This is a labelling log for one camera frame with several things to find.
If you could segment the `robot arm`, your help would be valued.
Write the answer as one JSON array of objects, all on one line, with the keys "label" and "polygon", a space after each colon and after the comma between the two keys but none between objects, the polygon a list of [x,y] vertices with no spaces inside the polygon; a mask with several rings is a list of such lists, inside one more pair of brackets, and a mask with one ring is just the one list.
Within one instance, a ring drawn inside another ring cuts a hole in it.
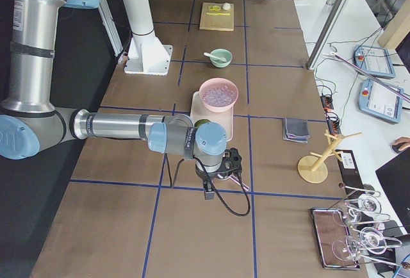
[{"label": "robot arm", "polygon": [[94,9],[100,0],[14,0],[7,98],[1,103],[1,155],[24,159],[73,139],[145,140],[150,150],[195,161],[205,186],[240,177],[241,156],[225,129],[194,126],[188,115],[128,115],[56,108],[50,102],[54,44],[61,7]]}]

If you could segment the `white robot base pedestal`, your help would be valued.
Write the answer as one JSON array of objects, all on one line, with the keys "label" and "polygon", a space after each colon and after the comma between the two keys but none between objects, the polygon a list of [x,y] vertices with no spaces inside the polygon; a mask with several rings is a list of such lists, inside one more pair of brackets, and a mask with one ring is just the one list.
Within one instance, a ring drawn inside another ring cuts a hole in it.
[{"label": "white robot base pedestal", "polygon": [[123,0],[123,3],[132,34],[125,73],[167,75],[173,47],[163,45],[156,36],[149,0]]}]

